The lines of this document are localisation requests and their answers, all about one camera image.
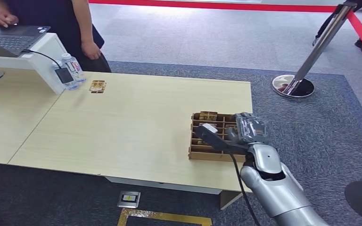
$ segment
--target bottle cap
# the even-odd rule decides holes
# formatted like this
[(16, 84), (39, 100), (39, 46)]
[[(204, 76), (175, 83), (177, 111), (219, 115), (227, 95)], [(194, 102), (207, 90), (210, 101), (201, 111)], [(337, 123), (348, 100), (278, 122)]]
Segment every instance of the bottle cap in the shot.
[(62, 54), (62, 57), (63, 57), (63, 59), (65, 59), (65, 60), (71, 59), (71, 55), (70, 55), (69, 53), (64, 53), (64, 54)]
[(60, 60), (55, 60), (55, 61), (56, 61), (57, 64), (59, 64), (59, 66), (61, 66), (61, 67), (63, 66), (63, 63), (62, 63)]

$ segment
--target laptop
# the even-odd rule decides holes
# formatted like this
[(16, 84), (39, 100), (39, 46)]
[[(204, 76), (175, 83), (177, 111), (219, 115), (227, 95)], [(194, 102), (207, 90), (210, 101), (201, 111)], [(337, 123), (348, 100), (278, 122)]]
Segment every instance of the laptop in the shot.
[(18, 57), (30, 48), (50, 27), (10, 25), (0, 26), (0, 57)]

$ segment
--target laptop keyboard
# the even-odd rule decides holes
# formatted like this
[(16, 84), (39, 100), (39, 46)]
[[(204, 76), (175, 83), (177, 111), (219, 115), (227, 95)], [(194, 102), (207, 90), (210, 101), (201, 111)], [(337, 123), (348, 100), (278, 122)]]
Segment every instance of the laptop keyboard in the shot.
[(20, 53), (24, 49), (28, 48), (34, 39), (35, 37), (32, 36), (0, 37), (0, 46), (13, 53)]

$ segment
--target black shirt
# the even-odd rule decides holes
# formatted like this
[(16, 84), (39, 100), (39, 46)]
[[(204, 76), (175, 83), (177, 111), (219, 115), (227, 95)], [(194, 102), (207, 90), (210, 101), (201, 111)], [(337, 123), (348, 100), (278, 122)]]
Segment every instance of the black shirt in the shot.
[[(49, 26), (49, 32), (58, 34), (68, 53), (78, 60), (87, 59), (81, 49), (81, 33), (71, 0), (4, 0), (18, 24)], [(104, 40), (95, 27), (94, 42), (99, 48)]]

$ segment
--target table leg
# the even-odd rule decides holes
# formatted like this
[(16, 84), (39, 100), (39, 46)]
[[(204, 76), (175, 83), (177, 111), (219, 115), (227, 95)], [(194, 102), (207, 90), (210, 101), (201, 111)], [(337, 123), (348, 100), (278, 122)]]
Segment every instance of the table leg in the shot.
[(240, 197), (242, 197), (242, 192), (223, 190), (220, 192), (219, 197), (220, 197), (220, 209), (224, 210), (229, 205), (238, 200)]

